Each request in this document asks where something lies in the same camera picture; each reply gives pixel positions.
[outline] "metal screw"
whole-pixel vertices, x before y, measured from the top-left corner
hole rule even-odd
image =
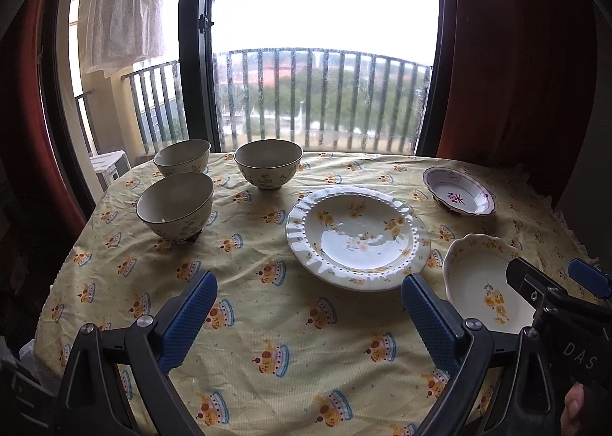
[[[148,327],[153,323],[153,317],[150,315],[143,315],[142,317],[138,317],[136,320],[136,325],[138,327]]]
[[[472,331],[479,331],[482,328],[482,322],[477,318],[469,318],[465,321],[465,325]]]
[[[94,327],[96,326],[94,326],[92,323],[83,324],[81,328],[79,329],[79,331],[81,332],[81,334],[87,335],[94,330]]]
[[[525,331],[525,334],[530,339],[535,339],[537,337],[537,331],[533,327],[530,327],[529,329],[527,329]]]

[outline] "small dish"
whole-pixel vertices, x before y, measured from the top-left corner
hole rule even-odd
[[[164,177],[181,172],[202,173],[209,155],[208,140],[189,139],[165,147],[155,155],[153,163]]]
[[[430,249],[412,207],[355,186],[310,193],[289,213],[286,234],[306,270],[356,291],[397,288],[423,269]]]
[[[274,190],[293,178],[303,154],[295,142],[263,139],[241,145],[234,153],[234,160],[250,183],[260,189]]]
[[[463,318],[490,331],[518,334],[533,322],[533,307],[506,282],[506,267],[520,252],[499,237],[468,234],[453,241],[442,264],[446,296]]]
[[[461,215],[489,215],[495,209],[491,193],[469,175],[445,167],[423,172],[423,183],[434,199]]]
[[[155,234],[173,241],[195,240],[212,211],[212,179],[182,172],[158,180],[136,204],[136,214]]]

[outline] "yellow tablecloth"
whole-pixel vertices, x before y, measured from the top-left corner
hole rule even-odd
[[[422,183],[432,165],[486,185],[494,214],[462,217],[439,207]],[[201,266],[215,274],[218,298],[170,378],[207,435],[412,434],[447,375],[435,370],[399,290],[335,288],[303,269],[286,242],[286,216],[296,201],[331,183],[358,182],[414,207],[431,237],[422,275],[439,296],[445,296],[441,262],[452,240],[484,232],[522,248],[570,294],[590,299],[565,273],[578,248],[550,208],[509,171],[430,158],[306,153],[295,178],[276,192],[247,183],[231,154],[211,155],[208,174],[216,185],[213,213],[193,244],[159,239],[136,216],[140,194],[161,177],[153,163],[110,186],[42,310],[34,351],[53,372],[63,371],[83,323],[120,328],[156,314]],[[137,419],[155,432],[129,368],[121,370]],[[485,383],[476,412],[491,391]]]

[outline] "white plate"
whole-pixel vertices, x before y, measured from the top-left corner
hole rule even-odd
[[[437,202],[456,213],[488,215],[495,209],[488,190],[469,175],[452,168],[428,168],[423,172],[423,183]]]
[[[315,276],[356,291],[383,291],[420,272],[430,242],[412,207],[355,186],[310,193],[287,219],[287,241]]]
[[[453,241],[442,271],[446,295],[463,318],[490,331],[517,334],[533,322],[534,309],[506,282],[506,267],[520,252],[498,237],[468,234]]]

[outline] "metal railing bar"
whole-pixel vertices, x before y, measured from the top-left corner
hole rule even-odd
[[[244,93],[244,121],[247,128],[247,142],[251,142],[251,96],[249,89],[249,54],[243,51],[243,93]]]
[[[157,117],[157,128],[159,128],[159,134],[162,142],[166,142],[166,129],[163,126],[163,120],[161,119],[161,108],[159,106],[159,96],[157,95],[157,82],[155,82],[155,70],[149,71],[149,80],[151,81],[151,93],[153,94],[153,106],[155,108],[155,117]]]
[[[323,53],[323,85],[321,89],[321,119],[319,121],[319,145],[323,145],[323,130],[325,129],[325,111],[327,108],[327,79],[329,75],[329,51]]]
[[[291,51],[291,142],[296,140],[296,52]]]
[[[306,130],[304,134],[304,147],[310,145],[310,95],[312,93],[312,49],[308,49],[306,62]]]
[[[355,56],[355,80],[353,82],[353,99],[351,100],[351,123],[349,125],[349,134],[347,141],[347,149],[353,148],[353,130],[355,130],[355,113],[357,111],[357,95],[359,94],[359,72],[361,71],[361,54]]]
[[[334,149],[338,149],[338,130],[340,128],[340,108],[342,106],[342,89],[344,87],[344,63],[345,53],[340,53],[340,67],[338,70],[338,97],[336,99],[336,116],[334,120],[334,131],[336,135],[334,137]]]
[[[166,72],[163,68],[159,69],[161,77],[161,96],[163,97],[163,107],[166,110],[166,118],[168,119],[168,131],[172,142],[176,142],[176,131],[174,130],[174,120],[172,118],[172,109],[170,108],[170,99],[168,97],[168,86],[166,85]]]
[[[278,75],[278,67],[280,66],[280,56],[278,51],[274,51],[274,128],[276,131],[276,139],[280,139],[280,78]]]
[[[140,90],[143,93],[143,104],[145,105],[145,114],[147,116],[147,124],[149,125],[149,133],[151,134],[151,142],[153,143],[153,149],[155,150],[155,152],[157,152],[158,151],[157,134],[155,134],[155,126],[153,125],[153,118],[151,116],[151,108],[149,107],[149,97],[147,96],[145,75],[139,74],[138,79],[140,80]]]
[[[179,112],[179,125],[181,126],[181,136],[188,139],[187,119],[185,118],[185,104],[183,103],[183,91],[179,77],[178,61],[172,61],[172,82],[174,84],[174,97],[176,99],[176,109]]]
[[[83,99],[83,94],[75,96],[76,114],[78,116],[78,123],[79,125],[81,125],[81,133],[83,134],[83,139],[85,139],[85,146],[87,147],[87,152],[91,156],[93,153],[91,152],[90,140],[87,137],[87,132],[85,131],[85,123],[83,122],[83,117],[81,116],[81,104],[79,103],[81,99]]]
[[[408,105],[406,107],[406,116],[404,117],[404,126],[402,127],[402,137],[400,137],[400,152],[404,151],[404,143],[406,142],[406,134],[408,133],[408,122],[412,114],[412,106],[414,105],[414,91],[417,84],[418,66],[412,67],[410,76],[410,91],[408,92]]]
[[[98,136],[96,135],[96,127],[94,126],[94,120],[91,117],[91,108],[90,102],[87,99],[87,96],[90,95],[91,92],[86,92],[83,94],[83,107],[85,108],[85,114],[87,116],[87,122],[90,125],[91,138],[94,141],[94,147],[98,154],[100,154],[100,142],[98,141]]]
[[[238,146],[238,134],[236,133],[236,104],[234,103],[234,68],[231,56],[225,58],[226,79],[228,83],[229,103],[229,127],[231,128],[231,142],[234,150]]]
[[[216,113],[216,122],[219,127],[219,145],[221,146],[221,151],[225,151],[225,132],[223,131],[223,117],[221,116],[221,110],[219,109],[219,103],[221,103],[221,95],[219,94],[219,64],[216,60],[216,54],[212,55],[212,76],[215,81],[215,113]]]
[[[132,102],[134,103],[134,111],[136,112],[136,121],[138,122],[138,129],[140,130],[140,138],[143,140],[145,154],[149,154],[149,144],[147,140],[147,135],[145,133],[145,125],[143,124],[143,116],[140,112],[140,105],[138,104],[138,93],[136,92],[136,82],[134,81],[134,75],[130,75],[130,89],[132,91]]]
[[[383,116],[384,109],[387,104],[387,89],[389,88],[389,73],[391,72],[391,59],[387,59],[384,65],[384,73],[382,74],[382,93],[380,108],[378,111],[378,123],[376,124],[376,134],[374,135],[374,151],[378,151],[378,141],[381,137],[381,130],[383,128]]]
[[[366,57],[371,57],[371,58],[380,58],[380,59],[391,59],[391,61],[397,61],[398,63],[404,62],[407,65],[416,65],[418,67],[425,67],[425,65],[422,65],[420,63],[417,63],[416,61],[408,61],[406,59],[402,59],[402,58],[396,58],[393,56],[387,56],[385,54],[374,54],[372,52],[360,52],[360,51],[349,51],[348,49],[325,49],[323,47],[262,47],[259,49],[233,49],[231,51],[226,51],[226,52],[221,52],[219,53],[221,54],[235,54],[237,52],[274,52],[274,51],[278,51],[278,52],[286,52],[286,51],[296,51],[296,52],[308,52],[308,51],[312,51],[312,52],[334,52],[334,53],[338,53],[338,54],[354,54],[355,56],[357,54],[360,54],[361,56],[366,56]]]
[[[259,98],[259,136],[261,136],[262,139],[265,139],[264,60],[262,51],[257,51],[257,91]]]
[[[365,151],[368,141],[369,115],[372,112],[372,98],[374,96],[374,74],[376,73],[376,59],[369,61],[368,94],[365,98],[365,121],[363,122],[363,134],[361,136],[361,149]]]
[[[397,73],[396,99],[394,100],[393,111],[391,112],[391,130],[389,130],[389,139],[387,140],[387,152],[391,151],[391,145],[393,144],[393,139],[396,135],[397,114],[400,109],[400,99],[402,98],[402,88],[404,82],[404,66],[405,64],[402,62]]]
[[[129,78],[135,75],[140,75],[142,73],[147,73],[148,71],[153,71],[153,70],[156,70],[157,68],[166,67],[169,65],[175,65],[178,62],[179,62],[178,59],[175,59],[172,61],[166,61],[165,63],[160,63],[158,65],[153,65],[152,67],[140,68],[139,70],[132,71],[131,73],[126,73],[125,75],[122,75],[121,80],[125,80],[126,78]]]
[[[85,92],[83,92],[82,94],[79,94],[78,96],[75,96],[75,100],[82,99],[82,97],[83,97],[83,96],[88,96],[88,95],[90,95],[90,94],[91,94],[93,91],[94,91],[94,89],[92,89],[92,88],[91,88],[91,89],[89,89],[89,90],[86,90],[86,91],[85,91]]]
[[[421,87],[421,94],[420,94],[420,104],[418,105],[418,114],[417,114],[417,120],[418,120],[418,131],[416,136],[420,137],[420,133],[421,133],[421,128],[423,127],[423,113],[425,112],[425,107],[427,104],[427,95],[429,94],[429,84],[430,84],[430,80],[431,80],[431,67],[425,67],[425,75],[423,75],[423,85]]]

